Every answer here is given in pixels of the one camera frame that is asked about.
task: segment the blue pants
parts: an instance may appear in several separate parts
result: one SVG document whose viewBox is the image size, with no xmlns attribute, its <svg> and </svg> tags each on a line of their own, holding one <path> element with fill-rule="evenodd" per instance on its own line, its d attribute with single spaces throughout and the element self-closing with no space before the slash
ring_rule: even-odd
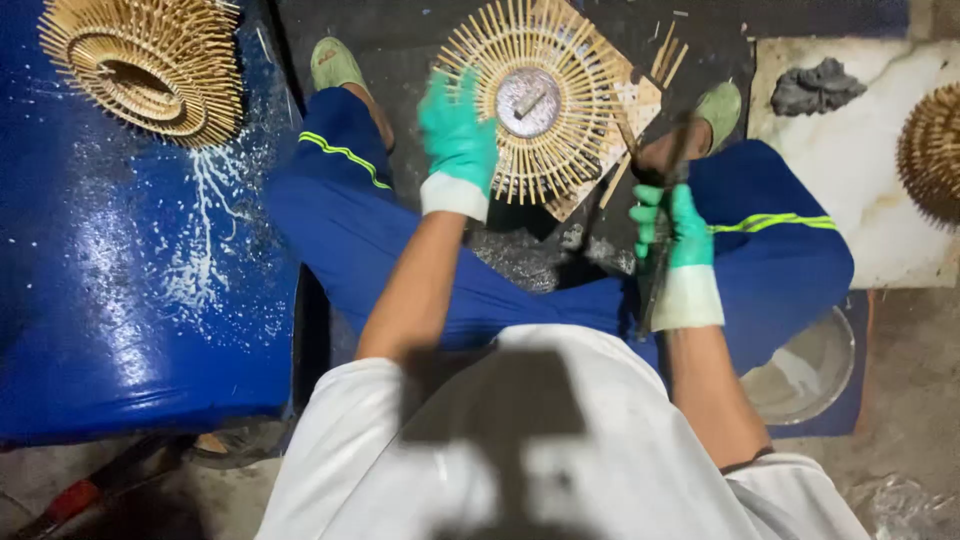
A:
<svg viewBox="0 0 960 540">
<path fill-rule="evenodd" d="M 265 185 L 264 201 L 359 334 L 420 215 L 396 202 L 386 148 L 358 98 L 338 87 L 314 94 L 304 129 L 291 162 Z M 724 333 L 742 375 L 844 297 L 852 257 L 824 210 L 762 142 L 693 161 L 689 184 L 697 210 L 719 231 L 714 269 Z M 633 338 L 625 294 L 633 289 L 619 278 L 529 293 L 462 249 L 442 347 L 482 346 L 511 325 L 572 324 L 621 336 L 658 369 L 655 341 Z"/>
</svg>

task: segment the white shirt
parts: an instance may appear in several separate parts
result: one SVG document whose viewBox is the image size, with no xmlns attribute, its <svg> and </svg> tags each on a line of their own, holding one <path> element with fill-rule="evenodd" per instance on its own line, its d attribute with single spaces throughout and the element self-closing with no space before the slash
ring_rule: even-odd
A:
<svg viewBox="0 0 960 540">
<path fill-rule="evenodd" d="M 657 373 L 599 331 L 511 327 L 420 389 L 385 358 L 324 375 L 257 538 L 869 538 L 807 457 L 721 476 Z"/>
</svg>

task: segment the round metal disc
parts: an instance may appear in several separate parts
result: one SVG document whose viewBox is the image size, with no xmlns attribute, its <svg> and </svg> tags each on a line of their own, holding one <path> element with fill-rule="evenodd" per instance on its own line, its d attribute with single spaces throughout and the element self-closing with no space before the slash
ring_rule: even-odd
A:
<svg viewBox="0 0 960 540">
<path fill-rule="evenodd" d="M 496 117 L 508 132 L 523 138 L 546 133 L 560 114 L 560 87 L 538 67 L 518 67 L 496 90 Z"/>
</svg>

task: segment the marble slab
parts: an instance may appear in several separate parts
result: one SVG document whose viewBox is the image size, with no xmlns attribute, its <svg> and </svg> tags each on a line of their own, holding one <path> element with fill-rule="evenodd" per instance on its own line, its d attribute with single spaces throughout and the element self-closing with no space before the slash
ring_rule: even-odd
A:
<svg viewBox="0 0 960 540">
<path fill-rule="evenodd" d="M 842 109 L 775 116 L 770 96 L 790 67 L 842 62 L 868 86 Z M 955 286 L 960 236 L 917 211 L 900 184 L 897 139 L 929 91 L 960 82 L 960 42 L 777 38 L 756 44 L 748 138 L 775 148 L 833 216 L 856 263 L 852 288 Z"/>
</svg>

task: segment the white glove cuff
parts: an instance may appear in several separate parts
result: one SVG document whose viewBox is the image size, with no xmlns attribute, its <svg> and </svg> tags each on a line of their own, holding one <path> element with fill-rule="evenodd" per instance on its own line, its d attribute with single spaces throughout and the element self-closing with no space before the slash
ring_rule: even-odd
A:
<svg viewBox="0 0 960 540">
<path fill-rule="evenodd" d="M 713 267 L 696 264 L 671 268 L 654 306 L 654 331 L 723 325 L 723 306 Z"/>
<path fill-rule="evenodd" d="M 487 208 L 490 192 L 484 193 L 470 182 L 435 172 L 420 186 L 420 206 L 423 215 L 435 211 L 462 213 L 484 224 L 487 223 Z"/>
</svg>

